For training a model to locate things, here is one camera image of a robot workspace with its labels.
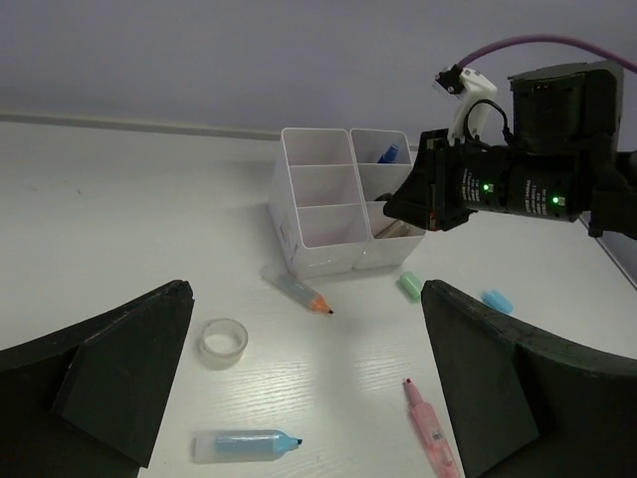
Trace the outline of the grey eraser block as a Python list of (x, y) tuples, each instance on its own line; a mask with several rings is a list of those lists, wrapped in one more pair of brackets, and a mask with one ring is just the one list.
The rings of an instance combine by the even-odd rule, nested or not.
[(404, 221), (395, 220), (380, 232), (374, 235), (375, 239), (390, 239), (405, 237), (410, 234), (411, 226)]

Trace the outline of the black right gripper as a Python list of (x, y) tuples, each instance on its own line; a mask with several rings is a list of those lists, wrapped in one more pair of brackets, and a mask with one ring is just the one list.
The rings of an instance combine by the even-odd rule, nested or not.
[(424, 231), (449, 231), (479, 211), (572, 222), (582, 212), (580, 182), (575, 154), (452, 145), (444, 129), (423, 131), (383, 214)]

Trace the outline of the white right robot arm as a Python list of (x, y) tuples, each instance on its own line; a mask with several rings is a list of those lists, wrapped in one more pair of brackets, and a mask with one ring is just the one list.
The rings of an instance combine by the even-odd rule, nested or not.
[(617, 148), (623, 71), (610, 62), (547, 67), (510, 78), (513, 113), (501, 145), (481, 138), (501, 107), (489, 82), (454, 67), (441, 82), (462, 102), (448, 130), (424, 131), (413, 168), (383, 207), (425, 231), (479, 211), (556, 221), (589, 216), (588, 233), (636, 236), (636, 155)]

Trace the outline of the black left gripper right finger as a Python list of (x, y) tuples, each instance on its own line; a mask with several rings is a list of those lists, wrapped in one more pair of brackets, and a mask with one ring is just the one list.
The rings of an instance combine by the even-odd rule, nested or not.
[(468, 477), (633, 477), (636, 361), (493, 310), (441, 281), (425, 324)]

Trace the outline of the clear tape roll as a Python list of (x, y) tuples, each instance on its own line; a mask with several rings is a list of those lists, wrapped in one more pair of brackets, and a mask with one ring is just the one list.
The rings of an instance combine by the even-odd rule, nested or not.
[(249, 334), (243, 324), (233, 319), (216, 319), (203, 328), (197, 349), (206, 366), (225, 369), (241, 359), (248, 343)]

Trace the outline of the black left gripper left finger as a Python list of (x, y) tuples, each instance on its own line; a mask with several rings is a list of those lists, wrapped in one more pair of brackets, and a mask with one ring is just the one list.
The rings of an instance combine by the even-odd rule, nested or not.
[(1, 353), (4, 477), (135, 477), (191, 322), (186, 281)]

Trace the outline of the blue capped glue bottle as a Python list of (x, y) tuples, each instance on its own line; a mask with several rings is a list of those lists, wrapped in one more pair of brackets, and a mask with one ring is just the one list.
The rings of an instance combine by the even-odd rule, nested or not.
[(395, 164), (400, 152), (400, 146), (396, 143), (392, 143), (389, 147), (379, 156), (377, 162), (379, 164)]

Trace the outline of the pink highlighter pen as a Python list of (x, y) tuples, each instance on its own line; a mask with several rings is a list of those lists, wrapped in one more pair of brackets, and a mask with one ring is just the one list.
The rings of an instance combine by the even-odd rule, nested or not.
[(419, 435), (427, 458), (437, 477), (459, 477), (449, 442), (432, 405), (422, 398), (411, 378), (403, 381), (411, 422)]

